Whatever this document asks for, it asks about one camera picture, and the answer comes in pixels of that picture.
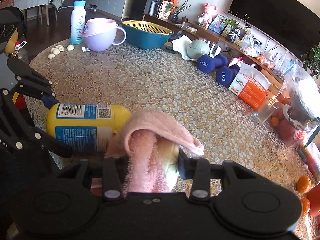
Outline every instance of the white and blue bottle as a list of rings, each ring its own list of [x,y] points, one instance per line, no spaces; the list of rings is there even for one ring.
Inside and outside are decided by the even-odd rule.
[[[74,9],[71,14],[71,44],[80,44],[83,42],[82,29],[85,24],[85,1],[75,1]]]

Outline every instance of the barcode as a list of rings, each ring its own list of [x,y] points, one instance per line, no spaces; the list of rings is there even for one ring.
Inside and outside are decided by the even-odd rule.
[[[84,118],[85,105],[61,104],[57,117]]]
[[[97,118],[111,118],[111,109],[109,108],[98,108]]]

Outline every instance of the round table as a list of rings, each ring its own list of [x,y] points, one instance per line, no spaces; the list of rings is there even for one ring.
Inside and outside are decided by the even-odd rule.
[[[68,42],[55,45],[66,48]],[[252,108],[200,72],[194,62],[182,60],[180,54],[142,50],[127,43],[104,52],[82,52],[81,46],[52,60],[47,58],[50,47],[30,63],[52,81],[60,102],[114,104],[131,112],[164,111],[204,144],[205,158],[211,163],[233,160],[303,197],[295,191],[298,178],[307,174],[298,154],[285,146],[269,124],[255,123],[250,118]],[[35,125],[45,130],[48,109],[34,98],[26,101]],[[60,167],[69,161],[54,157]],[[211,181],[212,195],[217,195],[220,181]],[[191,184],[179,179],[173,191],[188,193]],[[311,239],[316,236],[316,220],[307,215],[294,232],[301,239]]]

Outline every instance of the pink cup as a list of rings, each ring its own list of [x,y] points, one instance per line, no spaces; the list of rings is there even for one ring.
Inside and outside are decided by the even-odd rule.
[[[124,39],[119,43],[114,43],[117,29],[123,31]],[[87,21],[87,24],[82,30],[82,37],[89,49],[101,52],[108,49],[111,45],[122,44],[127,34],[123,28],[118,27],[116,21],[105,18],[95,18]]]

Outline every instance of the dark wooden floor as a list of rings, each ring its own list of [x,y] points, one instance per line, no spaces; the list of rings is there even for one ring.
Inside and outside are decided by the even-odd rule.
[[[27,50],[29,59],[34,58],[42,50],[59,41],[70,38],[71,12],[73,8],[64,8],[58,13],[57,23],[54,20],[54,12],[50,14],[49,25],[46,23],[45,17],[42,19],[42,25],[38,20],[30,20],[27,22]],[[92,18],[108,18],[107,16],[86,10],[86,22]]]

